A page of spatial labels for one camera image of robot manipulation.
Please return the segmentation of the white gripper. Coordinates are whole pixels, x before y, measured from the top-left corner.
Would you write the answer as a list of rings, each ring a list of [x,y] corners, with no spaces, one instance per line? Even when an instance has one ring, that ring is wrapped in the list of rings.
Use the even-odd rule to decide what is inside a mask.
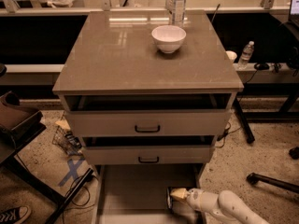
[[[189,207],[195,211],[209,214],[218,214],[220,212],[219,195],[215,193],[202,189],[190,189],[187,191],[185,188],[179,188],[172,189],[170,196],[176,201],[183,202],[186,200]]]

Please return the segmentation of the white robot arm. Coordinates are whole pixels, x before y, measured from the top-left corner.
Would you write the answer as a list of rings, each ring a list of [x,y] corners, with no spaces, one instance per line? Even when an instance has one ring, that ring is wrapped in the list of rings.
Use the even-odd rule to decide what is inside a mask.
[[[172,208],[173,201],[185,203],[194,211],[209,213],[223,224],[270,224],[230,190],[216,194],[203,189],[169,188],[169,208]]]

